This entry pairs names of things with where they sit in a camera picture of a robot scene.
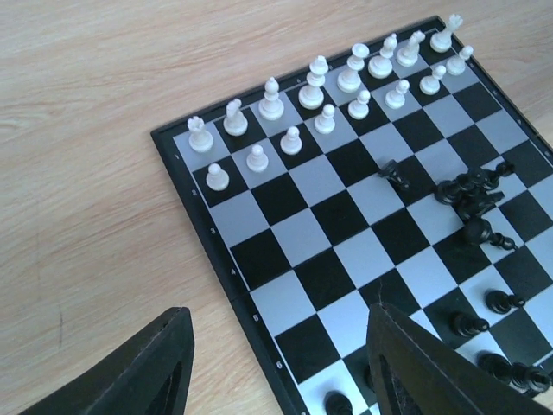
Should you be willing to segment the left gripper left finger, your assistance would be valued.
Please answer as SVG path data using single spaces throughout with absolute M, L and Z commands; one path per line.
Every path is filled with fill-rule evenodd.
M 194 361 L 190 310 L 172 307 L 24 414 L 183 414 Z

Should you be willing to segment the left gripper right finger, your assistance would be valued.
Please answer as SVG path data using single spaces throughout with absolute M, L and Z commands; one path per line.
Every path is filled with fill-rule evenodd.
M 551 414 L 479 370 L 395 306 L 370 306 L 372 389 L 382 414 Z

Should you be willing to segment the black grey chess board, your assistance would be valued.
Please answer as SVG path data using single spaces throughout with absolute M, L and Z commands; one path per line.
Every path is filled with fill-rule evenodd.
M 323 101 L 334 130 L 301 106 L 308 68 L 278 84 L 281 118 L 242 93 L 245 134 L 226 103 L 193 114 L 213 136 L 198 153 L 185 118 L 152 132 L 188 216 L 285 414 L 321 414 L 327 393 L 378 412 L 364 381 L 369 308 L 391 303 L 476 361 L 481 354 L 552 369 L 552 152 L 475 61 L 429 96 L 420 80 L 461 51 L 421 44 L 412 67 L 367 71 L 368 115 L 337 85 L 349 53 L 329 59 Z M 378 175 L 391 159 L 408 191 Z M 473 218 L 516 250 L 469 245 Z

